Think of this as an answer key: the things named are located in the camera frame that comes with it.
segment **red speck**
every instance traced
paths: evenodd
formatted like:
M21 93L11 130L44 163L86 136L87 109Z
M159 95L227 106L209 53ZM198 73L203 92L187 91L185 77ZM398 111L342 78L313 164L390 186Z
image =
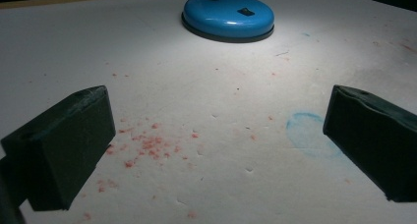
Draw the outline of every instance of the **red speck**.
M120 148L120 150L125 150L128 147L128 145L125 143L123 144L123 146Z
M143 136L143 135L138 135L138 136L132 137L132 140L142 140L142 139L145 139L145 138L146 137Z
M84 213L84 219L85 220L91 220L91 214L89 214L88 212Z
M123 134L123 133L129 133L129 132L132 132L133 131L133 128L130 128L130 129L122 129L122 130L119 130L119 133L120 134Z
M162 137L156 137L155 142L156 143L162 143Z
M129 160L129 161L125 162L125 167L126 168L131 168L131 167L133 167L133 165L135 165L135 162L132 161L132 160Z
M179 152L181 150L181 147L179 145L176 145L174 148L174 152Z
M107 150L105 150L105 153L107 153L108 155L111 155L114 153L114 145L111 144L110 146L108 146Z
M188 218L195 219L197 218L197 213L195 211L189 211L187 216Z
M411 52L413 52L413 53L417 54L417 50L415 50L415 49L411 48L410 46L408 46L408 45L404 45L404 44L400 44L400 45L401 45L402 47L406 48L407 50L409 50L409 51L411 51Z
M155 152L154 150L150 150L148 153L149 156L152 156L153 159L157 160L159 158L159 154Z

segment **pink dots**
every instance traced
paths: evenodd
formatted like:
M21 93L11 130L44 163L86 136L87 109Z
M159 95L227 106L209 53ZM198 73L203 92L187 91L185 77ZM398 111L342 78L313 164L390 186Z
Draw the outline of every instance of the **pink dots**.
M119 130L119 134L124 134L124 133L130 133L134 130L134 128L129 128L129 129L121 129Z
M107 179L107 181L98 180L97 185L98 185L98 192L99 193L105 192L107 188L113 188L114 189L114 188L118 187L117 183L115 183L111 179Z
M120 147L120 150L125 150L126 148L128 148L129 146L126 144L126 143L124 143L121 147Z
M157 124L157 123L152 124L152 128L153 128L153 129L158 129L159 127L160 127L160 125L159 125L159 124Z
M176 145L175 148L174 148L174 152L177 153L179 151L181 151L181 147L179 145Z
M84 213L84 220L89 221L91 220L91 214L89 214L88 212Z
M155 142L156 143L162 143L162 137L156 137Z
M108 146L108 148L105 150L105 153L108 155L112 155L114 153L114 144Z
M187 217L190 218L190 219L196 219L197 218L197 213L195 211L191 210L191 211L188 212Z
M135 165L135 161L133 161L133 160L125 161L125 167L126 168L131 168L134 165Z

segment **dark green block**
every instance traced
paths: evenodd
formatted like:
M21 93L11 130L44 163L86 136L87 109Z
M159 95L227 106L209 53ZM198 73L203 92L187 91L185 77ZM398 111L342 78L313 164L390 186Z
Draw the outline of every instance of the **dark green block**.
M33 210L69 209L115 135L105 86L71 94L1 140Z
M417 116L372 93L335 85L324 133L386 194L417 201Z

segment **blue circle mark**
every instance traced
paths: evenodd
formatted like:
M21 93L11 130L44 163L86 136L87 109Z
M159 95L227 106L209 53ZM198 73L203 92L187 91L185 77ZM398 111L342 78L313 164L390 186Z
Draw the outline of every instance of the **blue circle mark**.
M335 157L340 149L323 134L325 120L309 112L295 113L286 124L286 134L294 147L312 157Z

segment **blue lamp base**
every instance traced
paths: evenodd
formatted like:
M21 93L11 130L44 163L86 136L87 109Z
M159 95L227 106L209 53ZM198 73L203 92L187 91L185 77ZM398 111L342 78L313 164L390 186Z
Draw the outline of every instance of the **blue lamp base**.
M188 0L182 22L190 32L223 42L253 42L273 33L273 11L258 0Z

